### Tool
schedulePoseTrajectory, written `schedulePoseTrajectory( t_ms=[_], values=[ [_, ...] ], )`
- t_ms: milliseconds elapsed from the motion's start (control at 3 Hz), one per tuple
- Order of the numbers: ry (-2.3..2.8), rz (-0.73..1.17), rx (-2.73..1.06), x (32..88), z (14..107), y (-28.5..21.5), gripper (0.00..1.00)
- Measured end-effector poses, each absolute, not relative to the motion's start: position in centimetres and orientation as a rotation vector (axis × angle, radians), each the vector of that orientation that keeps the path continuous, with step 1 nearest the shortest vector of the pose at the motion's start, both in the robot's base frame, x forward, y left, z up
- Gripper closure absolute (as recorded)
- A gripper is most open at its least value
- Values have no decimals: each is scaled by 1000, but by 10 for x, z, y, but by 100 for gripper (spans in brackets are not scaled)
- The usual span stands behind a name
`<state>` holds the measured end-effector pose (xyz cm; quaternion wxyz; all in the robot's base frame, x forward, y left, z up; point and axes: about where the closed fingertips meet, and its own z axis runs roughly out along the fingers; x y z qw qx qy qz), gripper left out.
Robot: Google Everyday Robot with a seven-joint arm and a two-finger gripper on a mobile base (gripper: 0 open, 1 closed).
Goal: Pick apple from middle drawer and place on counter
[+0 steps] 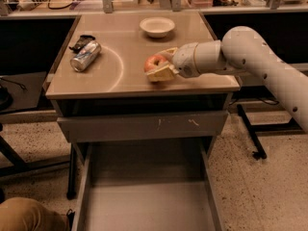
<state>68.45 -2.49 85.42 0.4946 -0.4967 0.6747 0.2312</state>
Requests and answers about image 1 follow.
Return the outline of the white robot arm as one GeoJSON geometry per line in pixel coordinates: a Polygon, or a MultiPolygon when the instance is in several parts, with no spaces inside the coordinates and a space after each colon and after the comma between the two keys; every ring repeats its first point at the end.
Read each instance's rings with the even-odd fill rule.
{"type": "Polygon", "coordinates": [[[249,27],[234,27],[221,40],[169,48],[152,55],[144,64],[144,73],[151,82],[168,81],[176,75],[193,78],[206,73],[237,75],[242,72],[259,78],[308,132],[308,76],[283,62],[249,27]]]}

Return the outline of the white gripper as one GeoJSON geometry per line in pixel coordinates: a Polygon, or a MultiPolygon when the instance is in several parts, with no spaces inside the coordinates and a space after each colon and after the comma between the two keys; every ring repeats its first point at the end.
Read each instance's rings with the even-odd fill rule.
{"type": "Polygon", "coordinates": [[[194,51],[197,42],[185,44],[179,48],[172,47],[155,54],[159,62],[163,63],[145,73],[150,82],[164,82],[173,80],[179,74],[184,78],[198,77],[199,72],[194,62],[194,51]]]}

